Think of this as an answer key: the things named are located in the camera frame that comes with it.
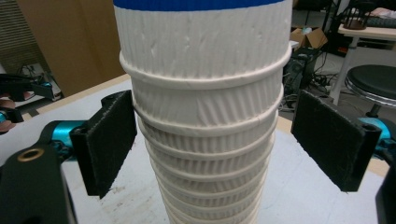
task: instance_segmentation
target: cup rim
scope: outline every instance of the cup rim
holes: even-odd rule
[[[239,194],[240,192],[238,191],[242,191],[243,189],[245,189],[247,186],[250,187],[250,185],[252,185],[252,183],[256,182],[259,178],[260,178],[260,182],[259,184],[262,182],[264,183],[267,174],[268,174],[268,164],[253,178],[251,178],[246,184],[239,186],[238,188],[235,189],[230,189],[230,190],[226,190],[226,191],[221,191],[221,192],[216,192],[216,193],[206,193],[206,192],[199,192],[199,191],[192,191],[192,190],[187,190],[187,189],[183,189],[177,185],[174,185],[172,182],[169,182],[168,180],[166,180],[166,178],[159,174],[156,173],[156,176],[158,178],[160,178],[160,181],[162,185],[168,185],[170,188],[180,192],[181,194],[185,195],[185,196],[192,196],[198,199],[212,199],[213,197],[228,197],[230,195],[235,195],[235,194]]]
[[[255,202],[256,204],[255,204],[255,203],[252,203],[252,204],[250,205],[250,206],[253,206],[253,205],[254,205],[254,207],[253,207],[253,209],[251,209],[251,211],[246,215],[245,220],[247,220],[248,218],[254,216],[254,214],[259,210],[260,204],[261,204],[260,199],[261,199],[261,197],[262,197],[262,189],[261,189],[261,191],[260,191],[260,196],[256,199],[256,200],[257,200],[257,202]],[[226,217],[226,218],[223,218],[223,219],[216,219],[216,220],[203,220],[203,219],[200,219],[200,218],[197,218],[197,217],[191,217],[191,216],[189,216],[189,215],[187,215],[187,214],[185,214],[185,213],[179,211],[179,210],[178,210],[177,208],[175,208],[165,197],[163,197],[163,204],[165,205],[166,210],[169,211],[169,212],[171,212],[172,215],[173,215],[173,217],[177,217],[178,220],[180,220],[180,218],[177,216],[177,214],[178,214],[179,216],[181,216],[182,218],[184,218],[184,219],[188,219],[188,220],[186,220],[186,221],[191,221],[191,222],[193,222],[193,223],[196,223],[196,222],[203,223],[203,221],[205,221],[205,222],[207,222],[206,224],[225,224],[225,223],[229,223],[229,222],[233,221],[233,220],[235,219],[235,217],[244,215],[244,212],[246,212],[246,211],[249,209],[249,207],[250,207],[250,206],[249,206],[249,207],[246,208],[244,211],[242,211],[242,212],[240,212],[240,213],[238,213],[238,214],[236,214],[235,216],[232,216],[232,217]]]
[[[226,204],[223,206],[217,206],[217,207],[206,207],[206,206],[199,206],[199,205],[195,205],[195,204],[186,203],[186,202],[181,201],[179,198],[175,197],[171,192],[169,192],[169,190],[167,190],[167,188],[160,186],[160,190],[161,190],[162,194],[164,191],[164,195],[163,195],[164,197],[166,197],[166,198],[171,197],[172,199],[170,201],[174,200],[174,201],[176,201],[176,203],[181,203],[183,207],[189,207],[190,210],[197,210],[200,212],[224,212],[224,210],[233,209],[235,206],[241,205],[243,203],[256,201],[257,200],[256,198],[260,196],[259,193],[262,190],[264,182],[265,181],[259,183],[259,185],[257,185],[256,188],[253,191],[251,191],[249,193],[249,195],[246,196],[245,198],[243,198],[242,200],[239,200],[238,202],[235,202],[235,203],[230,203],[230,204]]]
[[[138,124],[140,127],[140,131],[145,136],[146,140],[155,147],[158,147],[160,151],[168,155],[186,160],[213,161],[213,160],[226,160],[233,157],[241,156],[261,146],[262,144],[264,144],[264,141],[268,140],[270,136],[274,133],[277,120],[274,119],[273,123],[271,124],[270,128],[267,129],[265,134],[261,136],[259,139],[255,140],[253,143],[250,143],[244,147],[235,150],[219,152],[219,153],[198,153],[198,152],[190,152],[190,151],[182,151],[182,150],[174,149],[172,147],[164,145],[163,143],[157,141],[152,136],[150,136],[141,118],[138,118]]]
[[[242,122],[236,122],[236,123],[219,125],[219,126],[194,127],[185,124],[165,122],[163,120],[155,119],[151,115],[145,113],[144,110],[136,103],[134,103],[134,110],[143,121],[145,121],[147,124],[161,131],[179,134],[179,135],[191,136],[191,137],[195,137],[195,136],[215,137],[215,136],[238,133],[254,128],[257,125],[260,125],[261,123],[269,119],[272,113],[276,113],[275,117],[277,118],[277,113],[278,113],[277,108],[280,102],[282,101],[282,98],[283,98],[283,86],[280,88],[279,95],[277,96],[273,104],[260,115],[253,117],[251,119],[246,119]]]
[[[160,159],[157,158],[157,156],[154,153],[152,153],[152,149],[150,148],[149,145],[146,146],[146,149],[148,151],[148,154],[150,155],[151,162],[154,162],[156,165],[163,168],[166,172],[169,172],[170,174],[175,175],[179,178],[185,178],[185,179],[192,180],[192,181],[210,182],[210,181],[229,180],[236,176],[245,175],[245,174],[249,173],[252,169],[255,169],[255,168],[261,166],[261,164],[263,162],[268,163],[269,162],[268,159],[270,158],[273,146],[274,146],[274,144],[269,145],[268,148],[265,149],[265,152],[262,153],[262,155],[257,160],[255,160],[248,166],[243,167],[236,171],[232,171],[232,172],[225,173],[225,174],[217,174],[217,175],[200,175],[200,174],[190,174],[190,173],[183,172],[181,170],[178,170],[177,168],[160,163],[159,162]]]
[[[184,77],[164,77],[160,75],[150,74],[144,71],[137,70],[128,64],[120,51],[120,64],[124,71],[140,81],[147,82],[151,85],[159,86],[167,89],[175,90],[218,90],[231,88],[235,86],[246,85],[251,82],[271,76],[276,71],[280,70],[286,63],[288,63],[291,55],[290,45],[287,47],[285,54],[276,61],[262,69],[250,71],[244,74],[226,77],[212,77],[212,78],[184,78]]]

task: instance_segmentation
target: metal stool leg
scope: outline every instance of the metal stool leg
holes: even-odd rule
[[[378,111],[381,108],[381,105],[373,105],[372,109],[370,110],[370,112],[366,113],[366,116],[369,118],[378,118]]]

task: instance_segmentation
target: black stool seat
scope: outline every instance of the black stool seat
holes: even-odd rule
[[[348,79],[357,88],[396,100],[396,67],[362,65],[349,70]]]
[[[396,107],[396,67],[374,64],[354,67],[347,73],[346,86],[375,103],[367,117],[377,118],[381,105]]]

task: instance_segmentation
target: table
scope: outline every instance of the table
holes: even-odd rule
[[[348,30],[345,29],[341,24],[340,27],[338,28],[338,33],[346,36],[352,36],[353,39],[352,39],[352,43],[348,47],[348,51],[344,59],[343,65],[341,66],[341,71],[338,74],[338,78],[330,91],[330,96],[334,99],[333,103],[335,105],[338,105],[341,86],[343,85],[347,77],[347,70],[352,58],[354,57],[354,53],[356,47],[358,46],[359,39],[371,38],[371,39],[396,41],[396,29],[367,27],[365,30]]]
[[[40,108],[33,118],[25,115],[25,122],[0,136],[0,164],[32,145],[48,122],[88,119],[101,107],[100,99],[131,88],[125,75]],[[341,192],[301,149],[290,125],[279,118],[258,223],[376,223],[375,195],[383,171],[371,166],[359,192]],[[140,131],[112,190],[102,200],[86,195],[76,161],[64,162],[62,168],[79,223],[169,223]]]

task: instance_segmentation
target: textured cup surface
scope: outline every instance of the textured cup surface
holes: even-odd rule
[[[163,201],[165,204],[165,209],[172,216],[172,219],[176,223],[191,223],[191,224],[251,224],[252,220],[254,220],[257,216],[257,212],[260,207],[260,200],[261,200],[262,193],[260,192],[257,198],[254,200],[253,203],[250,204],[242,212],[238,213],[232,217],[226,217],[222,219],[201,219],[197,217],[189,216],[176,207],[174,207],[166,197],[163,197]]]
[[[138,124],[142,134],[153,144],[162,147],[172,148],[173,151],[181,151],[186,154],[219,154],[222,152],[235,151],[265,135],[270,134],[276,127],[277,110],[268,114],[268,117],[259,125],[239,130],[235,133],[219,136],[187,136],[164,132],[147,124],[141,118],[138,118]]]
[[[290,12],[291,1],[197,11],[115,6],[121,58],[137,71],[167,77],[212,78],[254,71],[286,53]]]
[[[246,184],[232,190],[222,191],[218,193],[200,193],[193,190],[183,189],[167,179],[161,179],[157,175],[159,185],[166,188],[173,196],[181,201],[202,207],[218,207],[230,203],[238,202],[249,195],[257,186],[262,185],[267,174],[266,167],[263,167],[262,172],[257,174],[254,178],[249,180]]]
[[[167,170],[177,170],[179,173],[189,175],[223,175],[238,172],[256,161],[266,159],[273,143],[274,135],[272,134],[268,138],[260,139],[242,148],[238,154],[233,154],[231,151],[221,153],[219,156],[203,154],[201,157],[190,156],[186,159],[169,155],[149,141],[146,141],[146,148],[150,157],[160,162],[162,167],[167,167]]]
[[[183,160],[155,151],[146,144],[152,160],[173,175],[190,180],[222,180],[249,173],[255,166],[269,158],[274,144],[274,135],[265,144],[255,147],[249,153],[227,160]]]
[[[252,203],[257,202],[257,198],[260,197],[260,193],[262,191],[262,185],[256,186],[256,188],[252,192],[250,192],[249,195],[244,199],[218,207],[204,207],[185,203],[169,193],[166,188],[162,188],[160,186],[160,190],[163,197],[166,197],[168,202],[181,212],[191,217],[210,220],[233,217],[243,212]]]
[[[205,178],[205,175],[180,175],[166,170],[153,159],[150,159],[150,162],[156,176],[160,179],[173,182],[185,190],[211,194],[237,189],[246,185],[246,183],[262,172],[262,169],[266,169],[269,160],[270,157],[263,161],[257,161],[247,169],[230,175],[212,175],[207,178]]]
[[[280,103],[281,73],[275,71],[246,85],[191,91],[159,87],[131,75],[134,108],[143,120],[152,122],[187,127],[233,124],[257,117]]]

